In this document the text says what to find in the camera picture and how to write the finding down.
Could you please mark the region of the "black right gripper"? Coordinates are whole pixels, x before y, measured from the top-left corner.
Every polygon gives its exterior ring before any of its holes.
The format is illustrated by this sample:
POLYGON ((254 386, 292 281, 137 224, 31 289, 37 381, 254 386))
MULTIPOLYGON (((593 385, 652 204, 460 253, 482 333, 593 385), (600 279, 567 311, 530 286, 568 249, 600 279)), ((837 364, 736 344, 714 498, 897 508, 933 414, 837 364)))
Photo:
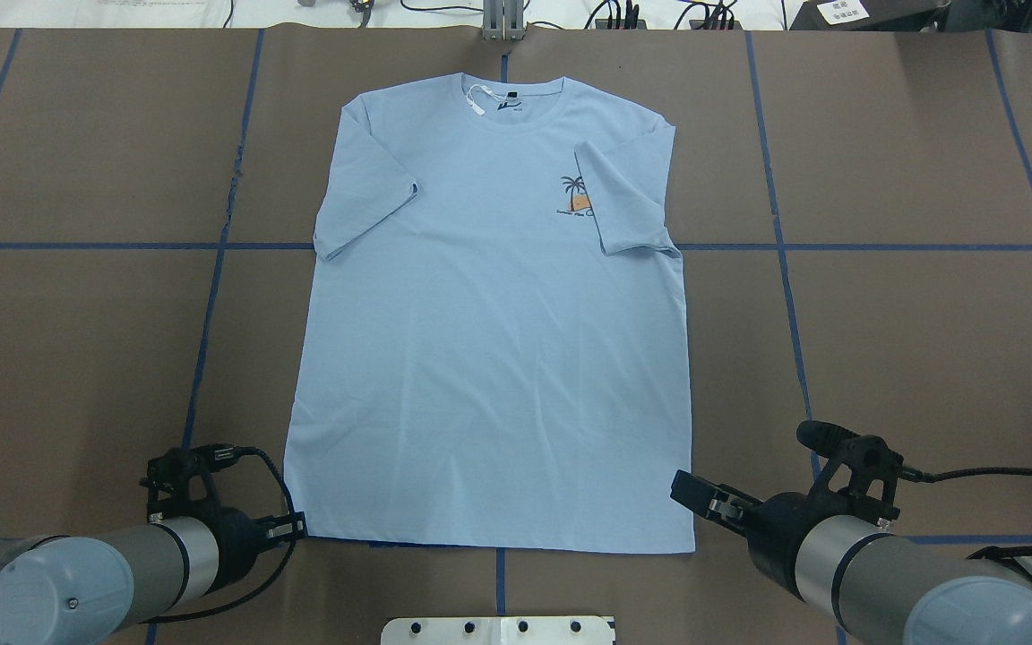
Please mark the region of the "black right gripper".
POLYGON ((670 497, 696 517, 745 538, 757 571, 791 596, 800 596, 796 574, 800 547, 826 519, 806 495, 775 494, 754 507, 753 495, 677 469, 670 497))

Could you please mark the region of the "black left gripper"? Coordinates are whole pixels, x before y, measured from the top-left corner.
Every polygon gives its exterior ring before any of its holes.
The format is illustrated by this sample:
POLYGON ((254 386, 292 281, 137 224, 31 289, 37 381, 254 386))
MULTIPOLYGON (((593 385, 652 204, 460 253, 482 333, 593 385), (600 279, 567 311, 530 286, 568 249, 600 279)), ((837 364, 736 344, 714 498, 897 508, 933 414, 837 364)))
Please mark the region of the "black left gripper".
POLYGON ((279 517, 251 519, 238 509, 213 512, 209 530, 218 548, 217 575, 212 588, 225 588, 250 574, 258 556, 283 543, 305 537, 305 515, 290 512, 279 517))

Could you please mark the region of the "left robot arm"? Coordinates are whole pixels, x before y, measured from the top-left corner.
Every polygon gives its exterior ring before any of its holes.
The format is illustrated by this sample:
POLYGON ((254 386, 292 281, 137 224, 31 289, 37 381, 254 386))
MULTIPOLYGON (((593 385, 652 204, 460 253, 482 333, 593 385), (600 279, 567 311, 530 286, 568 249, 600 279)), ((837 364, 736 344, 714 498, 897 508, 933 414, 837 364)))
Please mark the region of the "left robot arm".
POLYGON ((176 619, 305 534, 305 515, 175 517, 94 537, 0 539, 0 644, 99 644, 176 619))

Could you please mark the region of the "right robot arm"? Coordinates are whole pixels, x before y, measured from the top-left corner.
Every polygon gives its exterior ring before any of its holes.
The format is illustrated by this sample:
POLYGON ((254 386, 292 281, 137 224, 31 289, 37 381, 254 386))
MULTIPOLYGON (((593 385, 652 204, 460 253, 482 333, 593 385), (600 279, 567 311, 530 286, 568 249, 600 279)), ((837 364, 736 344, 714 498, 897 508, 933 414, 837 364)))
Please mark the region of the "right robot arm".
POLYGON ((805 494, 761 501, 683 470, 671 495, 744 539, 763 576, 864 644, 1032 644, 1032 555, 950 558, 805 494))

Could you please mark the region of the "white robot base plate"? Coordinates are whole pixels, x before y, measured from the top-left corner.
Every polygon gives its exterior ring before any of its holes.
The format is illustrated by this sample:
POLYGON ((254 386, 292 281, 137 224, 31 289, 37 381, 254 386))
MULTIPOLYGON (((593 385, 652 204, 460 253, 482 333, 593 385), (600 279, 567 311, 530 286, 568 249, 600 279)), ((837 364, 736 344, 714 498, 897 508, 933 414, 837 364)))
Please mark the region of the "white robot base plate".
POLYGON ((516 615, 401 617, 381 632, 381 644, 617 644, 613 617, 516 615))

